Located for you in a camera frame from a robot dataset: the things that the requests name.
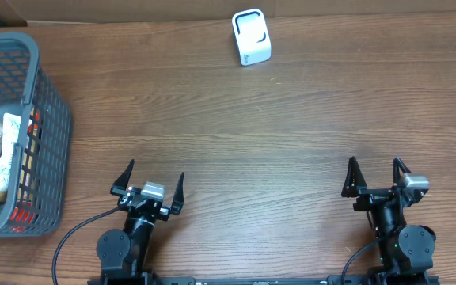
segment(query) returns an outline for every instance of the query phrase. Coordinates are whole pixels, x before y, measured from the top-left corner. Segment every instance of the wall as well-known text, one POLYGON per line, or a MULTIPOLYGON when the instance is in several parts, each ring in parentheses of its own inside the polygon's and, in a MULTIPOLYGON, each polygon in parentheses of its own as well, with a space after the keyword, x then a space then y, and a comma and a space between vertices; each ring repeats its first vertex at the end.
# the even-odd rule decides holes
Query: wall
POLYGON ((456 11, 456 0, 0 0, 0 17, 27 21, 129 22, 231 18, 260 8, 267 17, 456 11))

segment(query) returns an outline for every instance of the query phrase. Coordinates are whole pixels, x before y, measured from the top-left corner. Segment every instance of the wooden table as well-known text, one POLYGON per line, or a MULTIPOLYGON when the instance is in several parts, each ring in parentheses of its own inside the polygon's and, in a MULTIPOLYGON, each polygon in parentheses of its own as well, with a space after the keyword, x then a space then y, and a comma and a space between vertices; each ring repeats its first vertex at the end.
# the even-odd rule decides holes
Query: wooden table
MULTIPOLYGON (((391 162, 431 190, 405 210, 438 235, 435 267, 456 283, 456 13, 268 21, 272 58, 241 67, 229 20, 22 28, 74 113, 64 218, 53 234, 0 239, 0 284, 49 284, 63 235, 114 207, 108 190, 136 160, 134 184, 168 189, 186 172, 180 216, 158 223, 148 264, 162 276, 339 274, 374 239, 340 197, 348 158, 372 188, 391 162)), ((100 273, 95 246, 124 213, 78 231, 60 284, 100 273)), ((378 263, 376 251, 351 273, 378 263)))

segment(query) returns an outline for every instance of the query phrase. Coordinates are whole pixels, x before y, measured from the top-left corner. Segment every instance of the plastic basket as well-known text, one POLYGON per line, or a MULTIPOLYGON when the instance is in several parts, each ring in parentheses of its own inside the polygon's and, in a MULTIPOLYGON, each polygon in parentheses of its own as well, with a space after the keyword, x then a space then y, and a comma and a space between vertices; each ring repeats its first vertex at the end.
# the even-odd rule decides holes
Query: plastic basket
POLYGON ((0 237, 43 235, 63 215, 71 112, 39 57, 30 36, 0 33, 0 118, 21 116, 7 198, 0 203, 0 237))

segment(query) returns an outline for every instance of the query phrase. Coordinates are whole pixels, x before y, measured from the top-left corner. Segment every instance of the table surface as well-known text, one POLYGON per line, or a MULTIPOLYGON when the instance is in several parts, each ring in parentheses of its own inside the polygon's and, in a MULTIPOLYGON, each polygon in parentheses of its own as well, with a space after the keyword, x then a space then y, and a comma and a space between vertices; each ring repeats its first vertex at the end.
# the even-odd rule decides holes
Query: table surface
MULTIPOLYGON (((113 208, 112 182, 168 189, 182 171, 184 210, 154 231, 162 276, 339 274, 374 240, 340 197, 355 155, 372 188, 400 156, 431 189, 405 210, 438 235, 432 274, 456 283, 456 13, 268 20, 272 58, 241 67, 229 20, 20 28, 74 114, 64 217, 44 237, 0 239, 0 284, 49 284, 64 234, 113 208)), ((65 244, 61 284, 100 273, 99 236, 124 213, 65 244)), ((378 264, 377 251, 350 268, 378 264)))

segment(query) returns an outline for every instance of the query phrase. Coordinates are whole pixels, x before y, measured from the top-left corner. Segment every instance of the gray plastic crate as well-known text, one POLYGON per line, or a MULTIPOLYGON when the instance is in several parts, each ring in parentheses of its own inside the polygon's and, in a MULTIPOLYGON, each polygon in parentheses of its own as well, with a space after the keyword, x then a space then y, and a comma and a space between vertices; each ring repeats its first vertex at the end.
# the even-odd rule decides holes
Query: gray plastic crate
POLYGON ((6 112, 22 118, 8 195, 0 203, 0 237, 43 235, 63 215, 71 112, 39 57, 30 36, 0 33, 0 119, 6 112))

